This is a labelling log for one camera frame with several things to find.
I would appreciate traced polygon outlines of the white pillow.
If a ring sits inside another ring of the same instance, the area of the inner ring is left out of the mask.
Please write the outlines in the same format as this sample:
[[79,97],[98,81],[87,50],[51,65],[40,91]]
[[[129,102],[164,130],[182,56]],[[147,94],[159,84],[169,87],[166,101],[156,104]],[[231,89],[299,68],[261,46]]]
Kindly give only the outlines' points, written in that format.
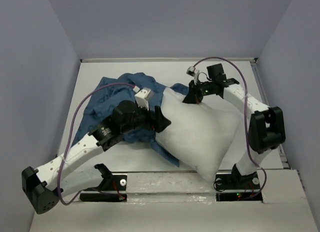
[[243,128],[236,112],[214,109],[205,103],[183,103],[184,95],[166,88],[161,111],[171,121],[155,140],[179,161],[213,183],[218,169]]

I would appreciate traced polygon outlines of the blue letter-print pillowcase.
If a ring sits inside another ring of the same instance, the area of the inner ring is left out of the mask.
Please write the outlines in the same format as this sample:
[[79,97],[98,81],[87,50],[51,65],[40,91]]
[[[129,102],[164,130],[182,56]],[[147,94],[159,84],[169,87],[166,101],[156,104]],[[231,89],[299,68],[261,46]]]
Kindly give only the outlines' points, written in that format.
[[[135,101],[135,93],[131,87],[127,86],[128,84],[135,85],[139,88],[149,88],[154,92],[154,95],[149,101],[150,109],[153,110],[155,106],[161,106],[162,104],[163,93],[166,86],[158,83],[153,77],[142,72],[134,74],[125,73],[117,79],[103,77],[100,80],[97,89],[112,83],[120,83],[120,85],[104,88],[91,96],[84,109],[83,118],[74,136],[71,144],[72,146],[92,128],[96,127],[105,117],[111,115],[113,109],[118,106],[120,102],[124,100],[132,102]],[[154,151],[164,157],[171,164],[176,167],[180,166],[179,160],[156,142],[156,134],[154,131],[145,129],[132,131],[125,134],[123,136],[123,140],[129,144],[146,142]]]

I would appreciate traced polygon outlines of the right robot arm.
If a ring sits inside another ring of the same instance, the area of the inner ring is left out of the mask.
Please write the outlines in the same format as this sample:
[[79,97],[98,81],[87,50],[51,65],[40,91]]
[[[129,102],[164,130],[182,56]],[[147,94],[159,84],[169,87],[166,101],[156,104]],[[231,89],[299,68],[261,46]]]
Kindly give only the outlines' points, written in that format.
[[245,85],[227,78],[222,64],[207,67],[207,80],[199,80],[200,71],[194,66],[186,73],[193,77],[184,103],[199,104],[204,96],[217,95],[244,115],[247,151],[233,166],[228,180],[242,188],[253,178],[265,157],[286,140],[283,111],[270,107],[251,96]]

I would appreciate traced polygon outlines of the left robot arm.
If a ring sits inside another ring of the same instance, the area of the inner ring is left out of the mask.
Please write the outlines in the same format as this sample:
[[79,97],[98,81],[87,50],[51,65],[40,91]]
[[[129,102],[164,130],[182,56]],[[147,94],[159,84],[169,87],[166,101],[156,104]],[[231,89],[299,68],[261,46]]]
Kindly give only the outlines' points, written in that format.
[[159,133],[170,124],[159,106],[149,110],[135,102],[122,101],[110,116],[68,149],[66,155],[57,156],[36,169],[25,168],[21,173],[22,190],[38,215],[78,191],[92,189],[102,193],[113,183],[113,175],[104,164],[78,173],[75,170],[121,142],[128,132],[146,129]]

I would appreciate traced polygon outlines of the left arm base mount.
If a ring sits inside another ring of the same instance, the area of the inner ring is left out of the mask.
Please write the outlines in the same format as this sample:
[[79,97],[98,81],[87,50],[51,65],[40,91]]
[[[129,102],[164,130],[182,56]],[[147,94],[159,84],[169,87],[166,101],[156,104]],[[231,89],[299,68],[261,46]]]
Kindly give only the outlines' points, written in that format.
[[79,200],[81,202],[126,202],[127,175],[113,174],[104,164],[96,164],[94,169],[99,171],[100,184],[82,191]]

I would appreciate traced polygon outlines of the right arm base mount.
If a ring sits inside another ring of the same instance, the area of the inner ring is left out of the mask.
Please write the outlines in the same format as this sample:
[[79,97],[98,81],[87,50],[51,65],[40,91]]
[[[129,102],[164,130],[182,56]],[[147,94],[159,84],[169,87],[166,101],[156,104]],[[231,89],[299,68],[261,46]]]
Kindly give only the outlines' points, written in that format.
[[234,166],[231,172],[216,174],[213,188],[217,202],[263,202],[257,172],[242,176]]

